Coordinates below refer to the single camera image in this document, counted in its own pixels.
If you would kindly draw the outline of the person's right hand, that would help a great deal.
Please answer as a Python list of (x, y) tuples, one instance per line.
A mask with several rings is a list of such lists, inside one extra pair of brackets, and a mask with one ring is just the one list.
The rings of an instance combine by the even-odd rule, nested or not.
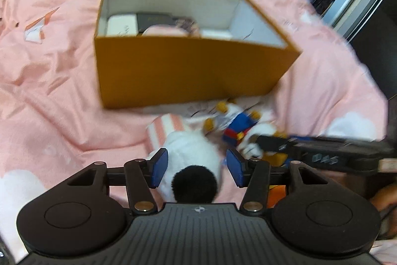
[[(385, 188), (382, 188), (374, 197), (370, 199), (370, 202), (378, 211), (384, 211), (388, 208), (396, 206), (397, 201), (397, 188), (396, 184), (391, 184)], [(396, 237), (396, 208), (389, 215), (388, 230), (386, 237), (391, 239)]]

